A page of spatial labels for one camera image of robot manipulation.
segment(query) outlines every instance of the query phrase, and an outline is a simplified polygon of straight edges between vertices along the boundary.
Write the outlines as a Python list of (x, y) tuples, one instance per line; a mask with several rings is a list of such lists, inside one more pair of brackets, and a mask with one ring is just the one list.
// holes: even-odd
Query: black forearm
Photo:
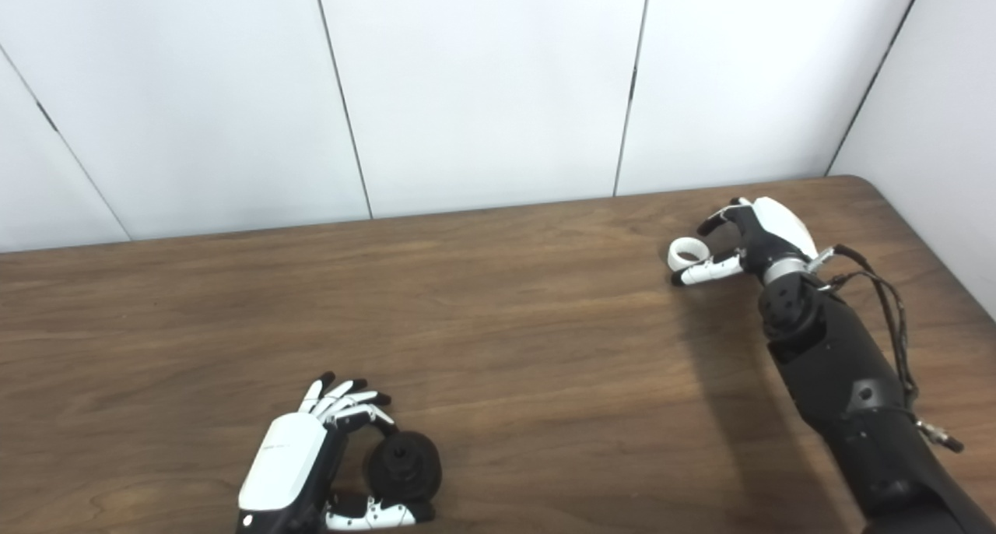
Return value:
[(782, 276), (765, 286), (759, 307), (801, 417), (829, 446), (871, 530), (926, 512), (953, 532), (996, 532), (924, 442), (860, 318), (821, 285), (801, 272)]

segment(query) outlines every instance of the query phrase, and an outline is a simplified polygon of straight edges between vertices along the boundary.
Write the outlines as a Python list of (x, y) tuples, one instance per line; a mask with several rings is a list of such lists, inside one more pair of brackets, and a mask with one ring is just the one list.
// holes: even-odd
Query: white ring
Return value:
[[(679, 254), (686, 254), (695, 260), (686, 260)], [(673, 272), (683, 270), (709, 258), (709, 247), (697, 238), (682, 237), (672, 242), (668, 248), (668, 267)]]

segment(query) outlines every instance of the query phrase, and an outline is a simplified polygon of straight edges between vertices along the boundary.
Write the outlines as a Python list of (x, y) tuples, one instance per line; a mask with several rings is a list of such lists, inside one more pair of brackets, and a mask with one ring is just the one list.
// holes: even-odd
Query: panel seam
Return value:
[(626, 151), (626, 133), (630, 130), (630, 112), (633, 111), (633, 97), (637, 91), (637, 73), (640, 71), (640, 49), (644, 47), (644, 27), (647, 26), (647, 9), (651, 0), (644, 0), (644, 11), (640, 15), (640, 33), (637, 34), (637, 54), (633, 58), (633, 77), (630, 79), (629, 100), (626, 102), (626, 116), (622, 119), (622, 139), (619, 140), (619, 160), (615, 162), (615, 182), (612, 183), (612, 197), (619, 194), (619, 175), (623, 172), (623, 154)]
[(363, 176), (363, 165), (359, 161), (359, 149), (356, 148), (356, 136), (352, 132), (352, 119), (349, 118), (349, 106), (345, 105), (345, 91), (342, 90), (342, 77), (338, 76), (338, 63), (335, 62), (335, 51), (331, 47), (331, 34), (328, 33), (328, 19), (324, 15), (324, 5), (321, 0), (317, 2), (317, 11), (321, 17), (321, 29), (324, 30), (324, 41), (328, 45), (328, 56), (331, 58), (331, 72), (335, 76), (335, 87), (338, 88), (338, 98), (342, 102), (342, 113), (345, 115), (345, 126), (349, 130), (349, 144), (352, 145), (352, 157), (356, 159), (356, 171), (359, 172), (359, 185), (363, 186), (363, 200), (366, 201), (366, 214), (371, 219), (374, 217), (374, 208), (370, 207), (370, 193), (366, 189), (366, 178)]
[(868, 95), (872, 93), (872, 87), (875, 86), (875, 81), (879, 79), (879, 73), (882, 72), (882, 67), (886, 65), (886, 59), (889, 58), (889, 53), (893, 51), (893, 45), (896, 44), (896, 38), (900, 37), (900, 31), (903, 31), (903, 26), (907, 23), (907, 17), (910, 16), (910, 10), (914, 8), (915, 2), (917, 2), (917, 0), (910, 0), (910, 3), (907, 3), (907, 9), (903, 10), (903, 17), (900, 19), (900, 24), (899, 26), (896, 26), (893, 38), (889, 41), (889, 45), (886, 47), (886, 52), (882, 53), (882, 60), (879, 60), (879, 66), (876, 67), (875, 73), (872, 74), (871, 80), (868, 81), (868, 86), (864, 88), (864, 94), (861, 95), (861, 101), (857, 102), (857, 109), (854, 109), (854, 115), (850, 116), (850, 123), (847, 123), (847, 129), (843, 130), (843, 137), (840, 137), (840, 143), (836, 144), (836, 150), (833, 151), (833, 156), (829, 159), (829, 164), (826, 165), (826, 170), (822, 173), (824, 177), (829, 176), (829, 172), (833, 169), (833, 163), (835, 163), (836, 158), (840, 156), (843, 144), (847, 142), (847, 137), (850, 136), (850, 130), (854, 129), (854, 123), (857, 121), (857, 116), (861, 115), (861, 109), (864, 108), (864, 102), (868, 100)]
[(0, 54), (2, 54), (4, 56), (4, 59), (7, 60), (7, 63), (8, 65), (10, 65), (11, 69), (14, 69), (14, 73), (16, 74), (18, 79), (21, 79), (21, 84), (24, 85), (25, 90), (27, 90), (28, 94), (31, 95), (31, 99), (35, 101), (35, 104), (38, 106), (40, 111), (42, 111), (43, 115), (45, 115), (47, 123), (49, 123), (49, 125), (52, 126), (53, 131), (56, 132), (57, 136), (59, 136), (61, 144), (63, 144), (65, 150), (68, 150), (68, 154), (72, 156), (72, 160), (75, 161), (75, 165), (78, 166), (79, 171), (82, 172), (82, 175), (89, 182), (90, 187), (93, 187), (93, 190), (96, 192), (96, 196), (99, 197), (100, 201), (103, 202), (103, 206), (107, 208), (107, 211), (110, 213), (111, 217), (114, 218), (114, 222), (117, 222), (117, 225), (121, 227), (121, 232), (124, 233), (129, 242), (133, 241), (134, 238), (132, 238), (132, 233), (129, 233), (128, 228), (125, 226), (125, 223), (121, 222), (121, 218), (118, 217), (117, 212), (114, 211), (114, 207), (110, 207), (110, 202), (107, 201), (107, 197), (104, 197), (103, 192), (100, 190), (100, 186), (96, 185), (96, 181), (93, 180), (93, 176), (90, 176), (89, 172), (86, 171), (86, 166), (82, 164), (82, 161), (79, 160), (79, 156), (75, 154), (75, 150), (72, 150), (72, 147), (70, 146), (70, 144), (68, 144), (68, 141), (65, 140), (65, 136), (63, 135), (63, 133), (61, 133), (59, 128), (54, 123), (54, 120), (52, 119), (52, 114), (49, 111), (47, 111), (47, 108), (45, 106), (42, 105), (42, 102), (40, 102), (40, 100), (38, 99), (37, 95), (35, 94), (35, 91), (32, 90), (31, 85), (28, 84), (28, 80), (24, 79), (21, 70), (17, 68), (17, 65), (14, 65), (14, 60), (11, 59), (10, 54), (7, 53), (6, 49), (4, 49), (3, 44), (0, 44)]

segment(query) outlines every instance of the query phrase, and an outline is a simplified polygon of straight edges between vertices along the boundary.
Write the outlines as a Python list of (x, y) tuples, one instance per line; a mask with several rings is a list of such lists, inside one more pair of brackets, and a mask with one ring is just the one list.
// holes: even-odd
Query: white robotic hand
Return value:
[[(758, 198), (753, 203), (735, 198), (706, 219), (697, 233), (708, 236), (728, 222), (740, 231), (736, 248), (710, 256), (708, 247), (698, 239), (686, 237), (672, 242), (668, 265), (675, 271), (673, 285), (695, 285), (740, 272), (767, 281), (773, 278), (768, 272), (796, 270), (796, 265), (805, 267), (819, 256), (806, 225), (769, 197)], [(694, 257), (695, 261), (688, 261), (682, 255)]]
[[(405, 503), (395, 502), (381, 510), (380, 501), (377, 505), (371, 501), (366, 505), (369, 513), (338, 520), (338, 498), (330, 498), (331, 481), (342, 462), (348, 435), (370, 424), (389, 437), (398, 433), (398, 427), (378, 407), (391, 403), (391, 397), (362, 392), (366, 388), (362, 378), (328, 389), (334, 380), (331, 372), (321, 375), (312, 382), (295, 413), (277, 417), (270, 424), (239, 491), (236, 533), (369, 530), (433, 518), (431, 507), (426, 512), (419, 503), (409, 509)], [(345, 506), (351, 507), (349, 515), (355, 514), (354, 504)]]

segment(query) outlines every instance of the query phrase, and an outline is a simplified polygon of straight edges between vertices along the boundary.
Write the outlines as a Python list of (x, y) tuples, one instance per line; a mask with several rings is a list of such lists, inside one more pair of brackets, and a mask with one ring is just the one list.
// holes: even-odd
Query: black roller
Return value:
[(392, 434), (366, 461), (366, 483), (377, 497), (401, 502), (428, 501), (442, 482), (439, 452), (430, 439), (414, 431)]

